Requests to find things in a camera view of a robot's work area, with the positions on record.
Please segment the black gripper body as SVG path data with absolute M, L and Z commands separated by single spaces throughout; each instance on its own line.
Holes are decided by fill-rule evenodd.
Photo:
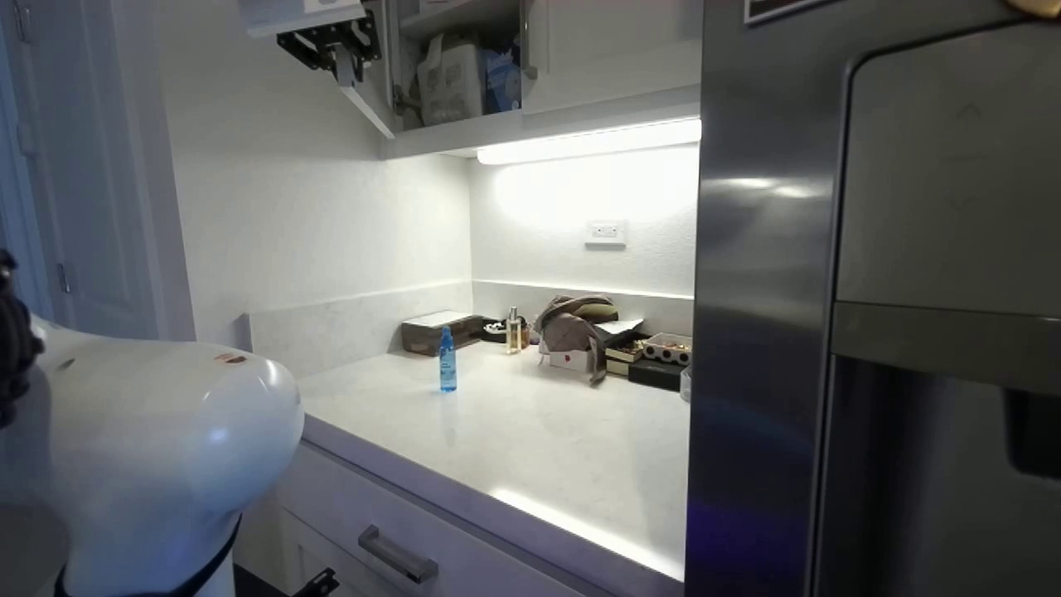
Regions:
M 277 42 L 310 69 L 328 69 L 343 87 L 365 78 L 377 58 L 376 16 L 280 32 Z

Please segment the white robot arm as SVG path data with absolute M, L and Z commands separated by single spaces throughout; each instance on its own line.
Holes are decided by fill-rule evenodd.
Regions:
M 153 19 L 5 0 L 5 494 L 51 513 L 34 597 L 237 597 L 289 470 L 294 376 L 198 335 Z

